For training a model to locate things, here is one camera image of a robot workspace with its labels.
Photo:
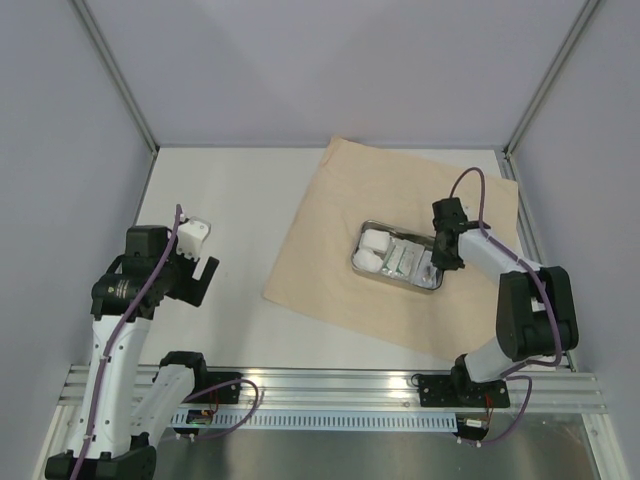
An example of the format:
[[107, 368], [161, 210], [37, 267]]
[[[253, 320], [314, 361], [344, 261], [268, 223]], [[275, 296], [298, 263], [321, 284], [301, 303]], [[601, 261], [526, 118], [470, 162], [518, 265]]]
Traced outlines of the white gauze pad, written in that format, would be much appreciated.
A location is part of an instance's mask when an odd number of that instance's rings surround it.
[[391, 243], [390, 233], [387, 231], [367, 229], [359, 240], [359, 248], [371, 250], [374, 253], [385, 253]]
[[383, 266], [383, 259], [370, 249], [358, 249], [352, 259], [353, 265], [368, 273], [377, 273]]

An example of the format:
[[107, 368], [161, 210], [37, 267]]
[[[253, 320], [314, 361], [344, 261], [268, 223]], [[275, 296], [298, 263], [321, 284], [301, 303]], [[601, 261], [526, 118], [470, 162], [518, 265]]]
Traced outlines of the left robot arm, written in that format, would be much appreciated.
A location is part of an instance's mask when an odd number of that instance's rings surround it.
[[47, 479], [150, 479], [157, 446], [185, 398], [197, 401], [209, 389], [206, 362], [197, 352], [174, 351], [139, 405], [133, 403], [140, 355], [155, 310], [166, 299], [202, 304], [219, 265], [207, 259], [194, 272], [208, 222], [191, 217], [174, 227], [134, 226], [124, 252], [93, 285], [92, 357], [82, 406], [63, 452], [49, 457]]

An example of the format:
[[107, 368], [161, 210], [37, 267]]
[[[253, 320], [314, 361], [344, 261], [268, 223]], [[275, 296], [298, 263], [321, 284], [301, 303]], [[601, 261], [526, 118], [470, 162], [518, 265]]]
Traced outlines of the beige cloth drape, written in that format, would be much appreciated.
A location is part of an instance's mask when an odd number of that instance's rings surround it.
[[478, 268], [445, 275], [418, 292], [357, 274], [351, 253], [367, 220], [423, 235], [434, 232], [432, 205], [451, 192], [484, 219], [501, 242], [516, 244], [518, 186], [464, 176], [426, 158], [331, 140], [298, 208], [264, 297], [303, 315], [411, 350], [452, 360], [495, 334], [497, 287]]

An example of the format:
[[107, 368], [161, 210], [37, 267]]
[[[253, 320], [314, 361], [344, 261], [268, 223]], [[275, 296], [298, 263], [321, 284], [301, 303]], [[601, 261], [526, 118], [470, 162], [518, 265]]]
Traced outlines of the stainless steel tray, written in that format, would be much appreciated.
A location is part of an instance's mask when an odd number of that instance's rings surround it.
[[388, 225], [388, 224], [385, 224], [385, 223], [382, 223], [382, 222], [378, 222], [378, 221], [374, 221], [374, 220], [366, 220], [359, 227], [359, 231], [358, 231], [358, 234], [356, 236], [355, 244], [354, 244], [354, 247], [352, 249], [351, 256], [350, 256], [351, 268], [355, 273], [357, 273], [358, 275], [370, 278], [372, 280], [376, 280], [376, 281], [383, 282], [383, 283], [388, 283], [390, 285], [401, 287], [401, 288], [405, 288], [405, 289], [410, 289], [410, 290], [415, 290], [415, 291], [436, 291], [436, 290], [422, 289], [422, 288], [419, 288], [419, 287], [417, 287], [417, 286], [415, 286], [413, 284], [414, 276], [415, 276], [415, 273], [416, 273], [416, 270], [417, 270], [418, 266], [417, 266], [417, 268], [413, 272], [413, 275], [410, 278], [405, 278], [403, 276], [389, 275], [383, 269], [383, 266], [382, 266], [381, 270], [379, 272], [377, 272], [377, 273], [368, 273], [368, 272], [365, 272], [365, 271], [362, 271], [362, 270], [358, 270], [353, 265], [352, 259], [353, 259], [353, 256], [355, 255], [355, 253], [357, 252], [357, 250], [360, 249], [359, 248], [359, 240], [360, 240], [361, 234], [367, 229], [382, 230], [382, 231], [387, 231], [387, 232], [390, 233], [391, 243], [389, 245], [388, 250], [385, 253], [376, 253], [380, 258], [383, 259], [384, 263], [385, 263], [388, 255], [391, 253], [391, 250], [393, 249], [393, 246], [396, 243], [399, 243], [399, 242], [406, 242], [407, 244], [419, 244], [419, 245], [422, 245], [424, 247], [424, 252], [425, 251], [430, 251], [432, 253], [434, 240], [435, 240], [435, 238], [433, 236], [423, 235], [421, 233], [417, 233], [417, 232], [414, 232], [414, 231], [411, 231], [411, 230], [407, 230], [407, 229], [404, 229], [404, 228], [400, 228], [400, 227], [395, 227], [395, 226]]

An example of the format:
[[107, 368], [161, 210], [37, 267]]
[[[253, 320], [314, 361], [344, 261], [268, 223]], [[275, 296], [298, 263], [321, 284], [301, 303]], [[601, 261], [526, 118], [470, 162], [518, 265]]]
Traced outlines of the clear blister packet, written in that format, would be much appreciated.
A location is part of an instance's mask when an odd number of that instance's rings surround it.
[[416, 270], [413, 284], [426, 290], [437, 290], [442, 284], [442, 272], [432, 263], [432, 253], [425, 251]]

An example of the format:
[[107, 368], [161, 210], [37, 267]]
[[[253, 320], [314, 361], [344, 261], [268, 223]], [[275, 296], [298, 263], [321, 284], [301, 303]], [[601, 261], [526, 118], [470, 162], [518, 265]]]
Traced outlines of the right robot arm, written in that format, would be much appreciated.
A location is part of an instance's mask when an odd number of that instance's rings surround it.
[[568, 272], [520, 257], [480, 220], [471, 221], [457, 197], [432, 205], [435, 240], [431, 262], [438, 272], [482, 270], [498, 288], [495, 335], [460, 355], [451, 369], [456, 401], [475, 404], [495, 385], [529, 365], [555, 366], [579, 343]]

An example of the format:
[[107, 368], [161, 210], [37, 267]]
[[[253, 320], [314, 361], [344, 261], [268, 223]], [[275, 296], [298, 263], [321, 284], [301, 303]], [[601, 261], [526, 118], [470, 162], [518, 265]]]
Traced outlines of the green white suture packet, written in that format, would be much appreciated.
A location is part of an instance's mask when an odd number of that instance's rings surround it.
[[401, 259], [401, 256], [404, 252], [405, 246], [407, 245], [406, 242], [399, 242], [396, 243], [393, 246], [393, 249], [391, 250], [391, 253], [388, 255], [384, 265], [383, 265], [383, 269], [389, 274], [389, 275], [396, 275], [396, 276], [401, 276], [396, 272], [398, 263]]

